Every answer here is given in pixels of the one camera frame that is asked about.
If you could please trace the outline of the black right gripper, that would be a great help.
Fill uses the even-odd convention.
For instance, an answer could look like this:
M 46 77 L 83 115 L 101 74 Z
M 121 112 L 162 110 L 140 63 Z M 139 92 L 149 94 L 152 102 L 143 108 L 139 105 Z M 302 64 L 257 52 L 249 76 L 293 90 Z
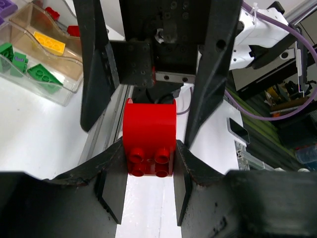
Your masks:
M 109 41 L 99 0 L 75 0 L 83 61 L 80 125 L 89 131 L 121 84 L 135 103 L 170 104 L 190 82 L 204 45 L 185 145 L 223 101 L 240 0 L 121 0 L 124 41 Z

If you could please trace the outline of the curved purple lego brick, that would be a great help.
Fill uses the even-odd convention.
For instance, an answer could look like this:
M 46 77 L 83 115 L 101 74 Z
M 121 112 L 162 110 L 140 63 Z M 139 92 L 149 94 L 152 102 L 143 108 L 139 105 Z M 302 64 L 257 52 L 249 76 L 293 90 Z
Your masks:
M 0 16 L 6 18 L 18 10 L 18 6 L 10 0 L 0 0 Z

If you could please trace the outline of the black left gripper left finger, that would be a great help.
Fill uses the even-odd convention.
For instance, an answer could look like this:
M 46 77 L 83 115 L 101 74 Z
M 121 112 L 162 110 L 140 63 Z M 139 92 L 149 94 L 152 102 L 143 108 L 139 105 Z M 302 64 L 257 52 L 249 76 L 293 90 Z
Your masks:
M 0 174 L 3 238 L 113 238 L 122 221 L 127 162 L 121 139 L 53 179 Z

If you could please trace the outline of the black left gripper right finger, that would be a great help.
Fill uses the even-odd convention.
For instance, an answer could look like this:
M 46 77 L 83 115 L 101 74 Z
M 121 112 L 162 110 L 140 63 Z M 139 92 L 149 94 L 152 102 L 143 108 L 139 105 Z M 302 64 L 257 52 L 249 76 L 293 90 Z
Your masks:
M 314 238 L 317 175 L 229 171 L 223 175 L 177 140 L 177 224 L 184 238 Z

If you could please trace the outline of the small curved green brick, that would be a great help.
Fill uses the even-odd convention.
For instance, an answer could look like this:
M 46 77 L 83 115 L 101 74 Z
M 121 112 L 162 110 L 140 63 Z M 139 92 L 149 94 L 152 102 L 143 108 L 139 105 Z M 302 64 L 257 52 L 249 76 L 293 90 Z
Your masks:
M 0 72 L 5 73 L 11 68 L 13 60 L 13 47 L 11 43 L 3 43 L 0 46 Z

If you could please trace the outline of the green plate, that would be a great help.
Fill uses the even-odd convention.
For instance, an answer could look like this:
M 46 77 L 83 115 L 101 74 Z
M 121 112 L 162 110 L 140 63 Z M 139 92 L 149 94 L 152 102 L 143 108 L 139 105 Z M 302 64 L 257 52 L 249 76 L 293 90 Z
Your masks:
M 50 73 L 42 64 L 37 64 L 27 69 L 28 74 L 35 80 L 40 82 L 47 92 L 54 94 L 59 91 L 63 84 Z

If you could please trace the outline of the curved yellow lego brick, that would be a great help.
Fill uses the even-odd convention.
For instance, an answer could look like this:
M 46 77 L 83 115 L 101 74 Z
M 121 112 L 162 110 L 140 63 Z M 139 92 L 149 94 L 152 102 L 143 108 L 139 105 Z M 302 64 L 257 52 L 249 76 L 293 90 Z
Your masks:
M 57 56 L 62 56 L 65 50 L 65 43 L 35 31 L 35 39 L 49 52 Z

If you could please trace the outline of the green square lego brick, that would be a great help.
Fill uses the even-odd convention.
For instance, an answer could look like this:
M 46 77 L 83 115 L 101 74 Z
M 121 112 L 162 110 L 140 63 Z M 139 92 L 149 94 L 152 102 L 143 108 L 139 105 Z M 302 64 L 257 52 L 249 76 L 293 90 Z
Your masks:
M 12 64 L 13 66 L 10 69 L 10 75 L 16 76 L 16 77 L 22 77 L 27 71 L 27 64 L 28 64 L 27 56 L 22 53 L 15 52 L 13 55 Z

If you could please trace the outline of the red rounded lego brick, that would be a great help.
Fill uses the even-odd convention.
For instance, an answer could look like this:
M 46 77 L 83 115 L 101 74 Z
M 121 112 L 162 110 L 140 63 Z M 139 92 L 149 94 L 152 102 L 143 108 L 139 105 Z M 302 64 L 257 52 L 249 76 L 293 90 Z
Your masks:
M 147 104 L 127 99 L 122 138 L 130 175 L 165 178 L 173 174 L 176 109 L 176 100 Z

